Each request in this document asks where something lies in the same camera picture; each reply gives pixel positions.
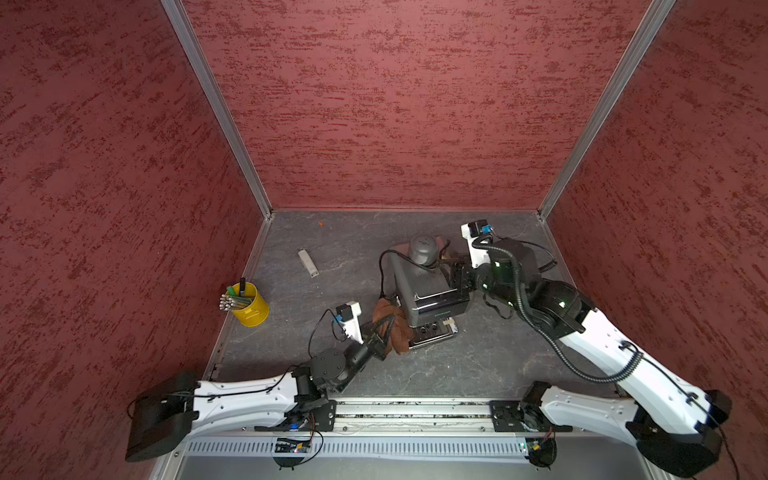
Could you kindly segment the yellow pen holder cup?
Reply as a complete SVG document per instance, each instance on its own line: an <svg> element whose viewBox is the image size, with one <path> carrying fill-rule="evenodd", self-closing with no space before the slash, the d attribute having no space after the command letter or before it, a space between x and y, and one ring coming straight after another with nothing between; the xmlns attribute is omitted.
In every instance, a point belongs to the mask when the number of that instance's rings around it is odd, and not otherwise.
<svg viewBox="0 0 768 480"><path fill-rule="evenodd" d="M222 311L232 313L245 327L256 327L264 323L270 307L260 295L256 286L242 277L235 285L228 286L219 300Z"/></svg>

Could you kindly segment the grey steel coffee machine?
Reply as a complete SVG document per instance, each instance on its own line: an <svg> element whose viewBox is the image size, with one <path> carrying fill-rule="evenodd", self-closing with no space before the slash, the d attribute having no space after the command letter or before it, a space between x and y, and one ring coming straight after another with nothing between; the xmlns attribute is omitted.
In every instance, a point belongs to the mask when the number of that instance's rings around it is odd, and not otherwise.
<svg viewBox="0 0 768 480"><path fill-rule="evenodd" d="M470 297L462 297L451 283L451 267L460 261L449 256L450 241L442 236L417 235L382 253L383 269L394 280L393 301L414 332L411 350L456 337L455 318L464 314Z"/></svg>

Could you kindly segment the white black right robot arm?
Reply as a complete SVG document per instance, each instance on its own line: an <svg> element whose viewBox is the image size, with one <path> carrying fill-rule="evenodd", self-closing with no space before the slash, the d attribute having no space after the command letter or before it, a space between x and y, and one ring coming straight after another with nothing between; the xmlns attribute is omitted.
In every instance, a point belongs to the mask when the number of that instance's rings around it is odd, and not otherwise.
<svg viewBox="0 0 768 480"><path fill-rule="evenodd" d="M703 390L658 363L573 285L542 277L531 250L490 230L465 232L473 286L487 306L506 305L553 349L565 366L593 384L617 386L621 398L531 385L518 403L530 431L584 429L635 447L651 464L693 478L729 447L722 426L732 408L719 390Z"/></svg>

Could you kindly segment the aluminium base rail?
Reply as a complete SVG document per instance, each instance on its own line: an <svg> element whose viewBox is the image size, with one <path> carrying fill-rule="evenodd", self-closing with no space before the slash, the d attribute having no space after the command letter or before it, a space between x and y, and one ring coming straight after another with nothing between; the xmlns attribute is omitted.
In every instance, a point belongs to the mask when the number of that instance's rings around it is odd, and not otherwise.
<svg viewBox="0 0 768 480"><path fill-rule="evenodd" d="M193 457L376 459L520 464L570 459L605 466L611 453L626 454L645 478L653 477L627 445L572 427L524 426L514 401L484 398L348 397L321 408L296 427L253 426L197 433L162 456L154 479L176 479Z"/></svg>

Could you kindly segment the brown microfibre cloth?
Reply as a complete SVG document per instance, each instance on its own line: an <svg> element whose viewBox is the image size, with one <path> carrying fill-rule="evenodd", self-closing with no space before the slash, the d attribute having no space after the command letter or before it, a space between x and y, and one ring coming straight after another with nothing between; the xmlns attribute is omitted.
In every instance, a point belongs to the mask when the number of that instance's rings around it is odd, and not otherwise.
<svg viewBox="0 0 768 480"><path fill-rule="evenodd" d="M410 352L410 341L414 337L414 332L400 307L386 298L380 298L373 312L373 324L385 344L385 354L389 354L392 350L397 355Z"/></svg>

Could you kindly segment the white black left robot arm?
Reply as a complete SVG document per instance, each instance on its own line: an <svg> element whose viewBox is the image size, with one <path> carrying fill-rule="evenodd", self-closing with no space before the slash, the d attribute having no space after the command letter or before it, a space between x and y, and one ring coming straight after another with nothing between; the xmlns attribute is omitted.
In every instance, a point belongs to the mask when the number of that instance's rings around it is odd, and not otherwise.
<svg viewBox="0 0 768 480"><path fill-rule="evenodd" d="M185 439L253 427L291 430L311 426L318 412L343 392L373 358L383 360L397 317L363 326L363 342L329 348L283 374L253 381L211 382L183 371L138 394L129 405L125 460L141 462L173 451Z"/></svg>

